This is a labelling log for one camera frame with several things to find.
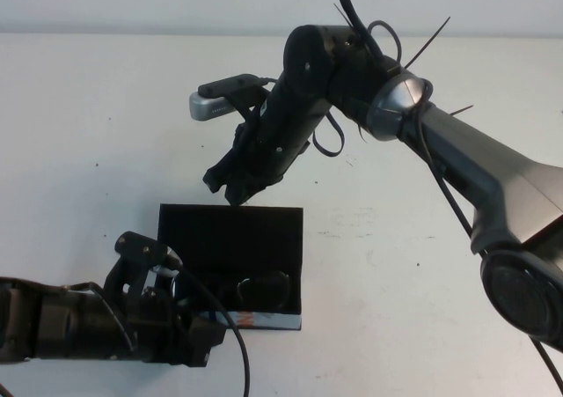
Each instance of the black case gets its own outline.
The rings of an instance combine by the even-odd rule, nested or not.
[[[240,327],[301,329],[303,209],[162,204],[158,241],[207,284]],[[289,277],[289,294],[274,310],[241,310],[232,293],[221,292],[242,278],[277,271]],[[176,294],[190,295],[181,278]],[[207,301],[191,303],[196,312],[224,320]]]

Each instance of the white wall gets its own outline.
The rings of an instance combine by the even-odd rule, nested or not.
[[[0,32],[285,34],[339,24],[337,0],[0,0]],[[354,0],[366,22],[428,34],[563,37],[562,0]]]

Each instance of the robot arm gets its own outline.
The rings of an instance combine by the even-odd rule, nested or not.
[[[282,179],[335,106],[376,139],[404,142],[472,203],[467,230],[484,257],[487,296],[512,325],[563,351],[563,169],[531,161],[429,102],[431,84],[381,55],[341,2],[351,26],[298,27],[284,71],[262,99],[243,103],[263,82],[248,75],[249,83],[233,77],[192,96],[194,118],[212,118],[217,106],[245,117],[232,150],[204,180],[214,193],[226,185],[232,205],[245,202]]]

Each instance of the black box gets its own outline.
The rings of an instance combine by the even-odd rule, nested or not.
[[[240,327],[301,329],[303,210],[160,206],[158,241],[221,300]],[[190,295],[177,281],[176,295]],[[204,299],[195,311],[224,322]]]

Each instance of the black wire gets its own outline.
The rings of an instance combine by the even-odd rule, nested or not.
[[[448,189],[448,186],[446,185],[446,182],[443,179],[442,173],[436,167],[436,164],[435,164],[435,162],[432,158],[432,155],[430,155],[430,150],[428,149],[428,145],[426,143],[426,138],[424,137],[424,131],[422,129],[422,115],[423,115],[424,111],[427,109],[428,100],[430,99],[430,96],[432,95],[432,91],[434,90],[434,86],[432,86],[432,84],[429,81],[424,80],[424,83],[425,83],[425,91],[422,94],[422,98],[420,99],[419,104],[414,109],[414,117],[416,117],[416,136],[417,136],[417,140],[418,140],[419,146],[421,147],[421,150],[422,150],[422,156],[424,157],[426,163],[428,164],[430,171],[434,175],[434,178],[435,178],[436,182],[438,183],[438,187],[442,190],[444,197],[446,198],[446,200],[450,204],[450,207],[452,208],[452,210],[456,214],[457,219],[459,220],[461,225],[464,227],[465,232],[467,233],[467,235],[469,237],[471,237],[472,233],[473,233],[472,227],[469,224],[469,221],[467,220],[467,218],[465,217],[464,212],[461,210],[461,208],[457,204],[456,199],[454,198],[453,194]]]
[[[0,396],[2,397],[14,397],[2,384],[0,384]]]
[[[549,369],[549,372],[552,373],[553,379],[555,379],[555,383],[557,384],[557,387],[559,388],[559,390],[561,391],[561,394],[563,395],[563,379],[561,379],[561,376],[559,375],[557,368],[553,364],[553,361],[551,360],[551,358],[549,357],[549,355],[545,351],[544,346],[542,346],[541,342],[539,342],[538,340],[536,340],[532,337],[530,337],[530,339],[531,339],[532,344],[536,348],[537,353],[539,353],[541,358],[544,360],[544,363],[547,366],[547,369]]]
[[[317,134],[316,134],[317,131],[316,130],[313,131],[313,144],[315,145],[315,148],[317,148],[317,151],[319,151],[320,153],[322,153],[326,157],[329,157],[329,158],[338,157],[342,153],[342,150],[344,149],[344,143],[346,142],[346,138],[344,137],[344,132],[342,131],[342,127],[339,126],[339,124],[338,124],[338,122],[336,122],[336,120],[334,120],[334,117],[330,113],[330,111],[328,113],[326,113],[326,118],[328,119],[328,122],[331,123],[331,126],[333,126],[333,128],[336,130],[336,133],[338,134],[338,136],[340,138],[340,149],[338,151],[334,152],[334,151],[329,151],[328,149],[321,146],[321,144],[317,141]]]
[[[204,283],[202,283],[196,276],[194,276],[194,274],[189,272],[178,262],[174,262],[172,268],[178,270],[181,275],[185,276],[187,280],[209,301],[209,303],[222,314],[222,316],[226,319],[227,324],[229,324],[230,329],[232,329],[235,337],[237,337],[238,345],[240,346],[240,352],[243,356],[243,363],[245,365],[245,391],[243,393],[243,396],[248,397],[250,392],[250,362],[248,361],[248,351],[246,350],[245,340],[240,334],[237,324],[229,315],[221,302],[213,295],[211,291],[209,291]]]
[[[127,319],[125,318],[123,313],[121,313],[119,307],[117,307],[117,305],[115,305],[109,298],[107,298],[104,289],[102,289],[96,283],[92,282],[66,285],[63,286],[63,288],[70,291],[91,291],[92,293],[94,293],[94,295],[102,301],[107,311],[110,312],[113,319],[115,320],[115,323],[120,328],[121,334],[127,342],[129,352],[133,353],[136,350],[137,339],[133,328],[129,325]]]
[[[381,61],[384,59],[384,53],[381,52],[381,48],[377,45],[376,40],[369,34],[366,26],[363,25],[362,21],[355,12],[354,6],[351,0],[340,0],[340,5],[342,5],[342,10],[348,15],[350,23],[354,28],[356,34],[360,36],[360,39],[368,47],[368,51],[377,60]]]
[[[389,34],[391,35],[391,37],[395,41],[395,45],[397,46],[397,62],[399,64],[401,64],[401,57],[403,56],[403,46],[401,45],[401,40],[398,38],[397,33],[395,32],[395,30],[391,26],[389,26],[383,20],[376,20],[376,21],[372,21],[371,23],[369,23],[369,26],[368,26],[369,34],[371,34],[371,31],[376,26],[381,26],[383,29],[385,29],[387,32],[389,32]]]
[[[440,26],[440,28],[438,30],[436,30],[436,33],[434,33],[432,35],[432,37],[430,39],[428,39],[428,41],[424,44],[424,46],[420,49],[420,51],[416,53],[416,55],[413,57],[413,59],[406,64],[405,69],[408,69],[411,66],[411,64],[413,62],[415,62],[416,59],[426,50],[426,48],[428,48],[428,46],[432,43],[432,40],[434,40],[436,38],[436,36],[438,36],[438,34],[440,34],[442,29],[448,24],[448,22],[450,21],[450,18],[451,17],[446,18],[446,21],[444,21],[443,24]]]
[[[467,111],[468,109],[472,109],[472,108],[473,108],[473,105],[469,105],[469,106],[467,106],[467,107],[458,109],[457,111],[454,111],[453,113],[450,113],[450,115],[451,115],[451,116],[456,116],[456,115],[461,114],[462,112]]]

